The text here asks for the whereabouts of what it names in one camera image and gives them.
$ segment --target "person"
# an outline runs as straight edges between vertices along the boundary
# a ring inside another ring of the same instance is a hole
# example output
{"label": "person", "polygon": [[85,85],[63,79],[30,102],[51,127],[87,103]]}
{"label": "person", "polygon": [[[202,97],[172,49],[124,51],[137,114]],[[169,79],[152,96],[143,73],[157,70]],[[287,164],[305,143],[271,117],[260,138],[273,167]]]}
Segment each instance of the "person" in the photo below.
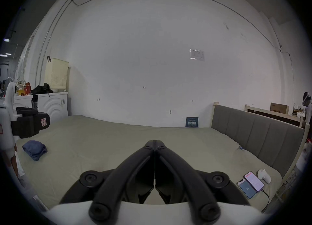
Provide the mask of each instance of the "person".
{"label": "person", "polygon": [[305,117],[305,122],[310,124],[310,129],[308,133],[308,138],[312,139],[312,102],[311,102],[311,96],[308,92],[305,92],[303,94],[303,101],[302,105],[306,106],[306,117]]}

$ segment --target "sticker label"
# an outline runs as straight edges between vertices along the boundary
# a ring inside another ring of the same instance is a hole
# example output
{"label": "sticker label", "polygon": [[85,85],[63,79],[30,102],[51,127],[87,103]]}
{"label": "sticker label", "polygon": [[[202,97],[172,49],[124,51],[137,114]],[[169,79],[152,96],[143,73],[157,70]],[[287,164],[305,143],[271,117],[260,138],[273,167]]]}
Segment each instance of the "sticker label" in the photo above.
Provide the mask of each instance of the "sticker label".
{"label": "sticker label", "polygon": [[198,118],[186,118],[185,127],[198,127]]}
{"label": "sticker label", "polygon": [[46,118],[41,119],[41,125],[42,127],[46,126]]}

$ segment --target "mattress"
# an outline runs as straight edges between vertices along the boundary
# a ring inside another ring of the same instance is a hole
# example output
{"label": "mattress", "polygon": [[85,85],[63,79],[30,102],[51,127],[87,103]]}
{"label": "mattress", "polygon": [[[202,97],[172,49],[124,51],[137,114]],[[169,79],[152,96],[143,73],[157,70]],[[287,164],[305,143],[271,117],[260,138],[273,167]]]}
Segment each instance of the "mattress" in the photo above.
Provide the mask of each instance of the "mattress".
{"label": "mattress", "polygon": [[[270,196],[281,186],[282,177],[239,144],[212,128],[159,128],[112,123],[74,115],[50,125],[31,140],[45,144],[48,152],[39,161],[22,149],[29,138],[17,141],[21,165],[42,202],[51,208],[87,170],[116,168],[149,140],[161,140],[194,169],[226,173],[235,184],[252,171],[266,169],[271,176],[264,191]],[[263,192],[249,200],[262,210],[268,198]]]}

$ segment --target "phone screen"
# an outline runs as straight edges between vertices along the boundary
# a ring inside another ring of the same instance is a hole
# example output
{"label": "phone screen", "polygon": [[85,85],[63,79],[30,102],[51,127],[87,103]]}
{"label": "phone screen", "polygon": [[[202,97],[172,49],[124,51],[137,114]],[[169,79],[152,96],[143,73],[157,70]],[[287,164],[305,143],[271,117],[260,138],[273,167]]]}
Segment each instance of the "phone screen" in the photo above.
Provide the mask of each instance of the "phone screen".
{"label": "phone screen", "polygon": [[237,183],[241,190],[245,193],[248,199],[251,199],[257,192],[245,179]]}
{"label": "phone screen", "polygon": [[246,175],[244,175],[244,178],[251,184],[251,186],[257,192],[259,192],[264,186],[264,183],[261,182],[261,180],[252,172],[249,172]]}

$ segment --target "black bag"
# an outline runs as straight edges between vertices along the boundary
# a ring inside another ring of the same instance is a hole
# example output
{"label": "black bag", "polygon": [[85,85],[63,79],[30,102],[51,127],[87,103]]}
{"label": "black bag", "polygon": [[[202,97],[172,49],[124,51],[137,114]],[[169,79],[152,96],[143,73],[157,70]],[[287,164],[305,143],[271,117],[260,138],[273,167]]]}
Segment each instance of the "black bag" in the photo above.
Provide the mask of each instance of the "black bag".
{"label": "black bag", "polygon": [[38,94],[46,94],[46,93],[53,93],[53,90],[50,89],[50,86],[45,82],[43,86],[38,85],[36,88],[30,91],[33,94],[33,101],[38,101]]}

